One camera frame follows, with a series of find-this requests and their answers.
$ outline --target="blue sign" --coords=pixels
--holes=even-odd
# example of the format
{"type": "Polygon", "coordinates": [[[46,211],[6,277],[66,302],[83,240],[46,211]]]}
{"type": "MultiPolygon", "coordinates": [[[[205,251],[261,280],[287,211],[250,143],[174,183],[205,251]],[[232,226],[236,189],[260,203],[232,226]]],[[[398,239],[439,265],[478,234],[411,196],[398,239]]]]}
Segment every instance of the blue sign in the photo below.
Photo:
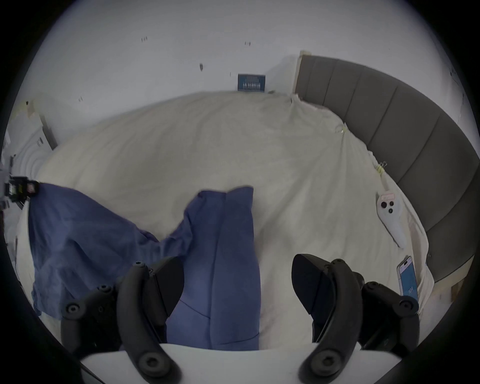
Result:
{"type": "Polygon", "coordinates": [[[265,92],[265,75],[239,74],[239,91],[265,92]]]}

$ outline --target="headboard panel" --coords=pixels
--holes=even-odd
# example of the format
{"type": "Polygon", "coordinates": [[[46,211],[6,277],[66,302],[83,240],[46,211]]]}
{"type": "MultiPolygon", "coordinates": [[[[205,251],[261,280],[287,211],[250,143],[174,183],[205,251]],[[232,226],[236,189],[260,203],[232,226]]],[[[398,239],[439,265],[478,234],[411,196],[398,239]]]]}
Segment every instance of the headboard panel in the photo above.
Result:
{"type": "Polygon", "coordinates": [[[469,260],[480,237],[480,160],[440,107],[411,86],[359,64],[302,56],[295,92],[345,121],[415,207],[435,281],[469,260]]]}

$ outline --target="blue cloth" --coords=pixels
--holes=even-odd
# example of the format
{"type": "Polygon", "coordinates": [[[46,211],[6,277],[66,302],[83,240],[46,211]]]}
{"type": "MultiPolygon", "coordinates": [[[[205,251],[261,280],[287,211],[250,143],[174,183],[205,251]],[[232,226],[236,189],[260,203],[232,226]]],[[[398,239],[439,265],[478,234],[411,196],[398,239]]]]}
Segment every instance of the blue cloth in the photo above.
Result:
{"type": "Polygon", "coordinates": [[[253,248],[251,187],[201,191],[178,228],[151,233],[69,188],[41,184],[28,229],[35,268],[34,308],[57,319],[60,308],[132,263],[180,257],[185,286],[167,320],[169,343],[222,350],[258,349],[260,272],[253,248]]]}

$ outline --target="white bedsheet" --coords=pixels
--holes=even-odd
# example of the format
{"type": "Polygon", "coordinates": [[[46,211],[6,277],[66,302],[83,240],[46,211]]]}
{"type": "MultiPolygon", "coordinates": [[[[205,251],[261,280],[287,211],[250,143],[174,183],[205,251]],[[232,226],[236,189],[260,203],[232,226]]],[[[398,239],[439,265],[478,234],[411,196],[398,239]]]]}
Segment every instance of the white bedsheet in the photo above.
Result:
{"type": "MultiPolygon", "coordinates": [[[[101,123],[58,147],[37,179],[75,188],[159,239],[182,220],[199,190],[252,185],[260,348],[276,348],[312,338],[311,317],[291,284],[297,253],[342,258],[365,281],[396,292],[396,267],[413,255],[420,307],[430,295],[425,231],[374,162],[365,144],[327,109],[296,96],[222,92],[181,97],[101,123]],[[389,189],[405,204],[405,250],[376,213],[377,194],[389,189]]],[[[31,299],[26,211],[19,223],[17,270],[31,299]]],[[[42,319],[59,337],[58,322],[42,319]]]]}

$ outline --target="phone screen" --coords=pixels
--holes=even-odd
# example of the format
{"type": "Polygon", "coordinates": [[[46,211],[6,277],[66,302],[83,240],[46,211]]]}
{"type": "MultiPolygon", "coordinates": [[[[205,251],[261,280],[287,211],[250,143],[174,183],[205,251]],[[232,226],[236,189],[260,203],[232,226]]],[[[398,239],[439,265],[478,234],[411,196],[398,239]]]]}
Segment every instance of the phone screen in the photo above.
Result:
{"type": "Polygon", "coordinates": [[[411,296],[416,301],[419,300],[417,292],[417,280],[415,278],[415,269],[413,268],[413,261],[409,257],[399,266],[400,272],[400,290],[402,295],[411,296]]]}

